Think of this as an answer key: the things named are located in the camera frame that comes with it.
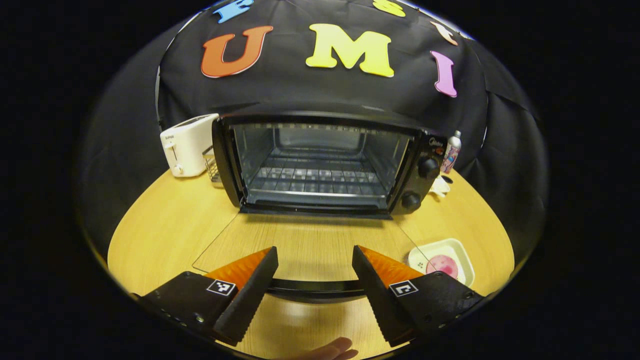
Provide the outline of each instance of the spray can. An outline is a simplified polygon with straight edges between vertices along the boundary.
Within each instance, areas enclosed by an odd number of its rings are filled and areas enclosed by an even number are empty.
[[[447,141],[447,150],[445,151],[445,158],[440,167],[440,171],[448,174],[453,168],[453,164],[458,159],[460,148],[462,147],[462,141],[460,140],[461,133],[456,130],[452,137]]]

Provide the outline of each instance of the white toaster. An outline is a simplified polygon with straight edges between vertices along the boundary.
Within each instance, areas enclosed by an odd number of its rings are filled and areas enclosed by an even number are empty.
[[[211,123],[218,114],[194,117],[160,133],[166,162],[175,177],[198,176],[206,169],[202,152],[212,145]]]

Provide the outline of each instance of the human hand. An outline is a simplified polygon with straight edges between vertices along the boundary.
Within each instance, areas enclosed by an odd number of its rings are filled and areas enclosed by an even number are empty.
[[[337,338],[329,344],[294,357],[281,357],[274,360],[348,360],[358,355],[358,350],[349,350],[351,339]]]

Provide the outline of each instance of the pink food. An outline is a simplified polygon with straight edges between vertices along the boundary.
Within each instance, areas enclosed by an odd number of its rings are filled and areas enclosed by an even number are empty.
[[[429,259],[426,273],[430,274],[437,270],[444,272],[454,279],[458,278],[458,266],[456,265],[456,262],[449,256],[436,255],[433,258]]]

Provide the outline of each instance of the wooden table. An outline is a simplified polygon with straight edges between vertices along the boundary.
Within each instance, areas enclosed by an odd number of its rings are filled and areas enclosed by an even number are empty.
[[[275,278],[355,280],[354,245],[402,260],[415,246],[445,238],[464,245],[476,273],[471,288],[487,295],[513,271],[509,238],[491,208],[458,173],[446,198],[430,194],[411,215],[393,220],[240,214],[207,174],[165,172],[140,195],[111,240],[108,267],[129,292],[146,295],[185,270],[204,274],[269,246],[278,247]],[[357,359],[388,352],[366,298],[304,304],[266,294],[235,349],[274,358],[346,336]]]

